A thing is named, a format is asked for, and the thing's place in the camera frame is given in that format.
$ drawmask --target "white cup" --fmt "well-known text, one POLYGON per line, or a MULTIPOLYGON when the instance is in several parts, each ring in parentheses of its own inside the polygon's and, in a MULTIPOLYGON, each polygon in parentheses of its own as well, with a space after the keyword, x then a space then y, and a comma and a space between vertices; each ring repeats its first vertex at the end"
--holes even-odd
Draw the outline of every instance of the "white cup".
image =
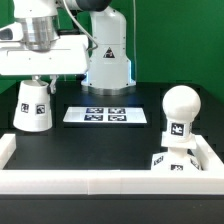
POLYGON ((22 81, 14 126, 28 132, 46 131, 52 127, 48 83, 36 80, 22 81))

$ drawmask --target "white cylinder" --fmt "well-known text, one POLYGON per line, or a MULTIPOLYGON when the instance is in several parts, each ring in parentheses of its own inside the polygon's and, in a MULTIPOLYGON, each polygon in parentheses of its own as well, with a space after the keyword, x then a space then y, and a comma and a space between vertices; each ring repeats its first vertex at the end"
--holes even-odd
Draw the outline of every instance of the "white cylinder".
POLYGON ((28 132, 45 131, 52 127, 48 83, 22 81, 16 107, 14 126, 28 132))
POLYGON ((15 18, 38 18, 58 14, 55 0, 13 0, 15 18))

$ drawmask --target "black sticker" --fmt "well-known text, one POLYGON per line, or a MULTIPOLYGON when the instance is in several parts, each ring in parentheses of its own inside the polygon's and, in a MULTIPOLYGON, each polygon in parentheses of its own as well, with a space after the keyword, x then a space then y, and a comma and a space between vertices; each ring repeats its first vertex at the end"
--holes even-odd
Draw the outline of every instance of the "black sticker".
POLYGON ((163 161, 163 156, 159 157, 159 159, 157 159, 157 160, 154 161, 154 166, 158 165, 162 161, 163 161))
POLYGON ((29 104, 22 103, 22 105, 21 105, 21 111, 23 113, 29 113, 29 104))
POLYGON ((85 121, 103 121, 103 115, 85 115, 85 121))
POLYGON ((45 105, 36 106, 36 114, 45 114, 45 105))
POLYGON ((86 113, 102 114, 103 113, 103 108, 87 108, 86 113))
POLYGON ((199 170, 199 165, 193 159, 191 159, 191 164, 193 164, 199 170))
POLYGON ((109 108, 108 113, 109 114, 126 114, 126 111, 124 108, 109 108))
POLYGON ((184 136, 184 124, 172 123, 171 134, 172 135, 184 136))
POLYGON ((111 50, 111 48, 109 47, 109 49, 107 50, 107 52, 105 53, 105 55, 103 56, 104 58, 115 58, 114 57, 114 53, 111 50))
POLYGON ((125 115, 109 115, 108 121, 127 121, 127 117, 125 115))
POLYGON ((184 170, 184 166, 183 165, 174 165, 174 164, 172 164, 170 169, 171 170, 176 170, 176 171, 182 171, 182 170, 184 170))

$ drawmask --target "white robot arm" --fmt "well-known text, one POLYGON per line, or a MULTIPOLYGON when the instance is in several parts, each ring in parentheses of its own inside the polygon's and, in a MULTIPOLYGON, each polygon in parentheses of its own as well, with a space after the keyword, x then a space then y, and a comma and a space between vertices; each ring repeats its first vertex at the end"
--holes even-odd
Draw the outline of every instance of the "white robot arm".
POLYGON ((53 79, 86 74, 84 89, 104 95, 117 95, 135 86, 126 56, 126 20, 108 7, 111 1, 14 0, 16 22, 0 29, 0 74, 50 75, 53 79), (90 59, 86 35, 57 32, 57 7, 90 11, 99 46, 90 59))

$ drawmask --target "white block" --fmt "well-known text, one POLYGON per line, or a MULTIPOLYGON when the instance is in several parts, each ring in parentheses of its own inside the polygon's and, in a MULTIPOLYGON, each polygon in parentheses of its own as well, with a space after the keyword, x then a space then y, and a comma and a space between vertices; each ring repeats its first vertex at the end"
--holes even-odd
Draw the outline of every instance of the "white block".
POLYGON ((0 169, 3 169, 16 149, 15 134, 4 134, 0 139, 0 169))

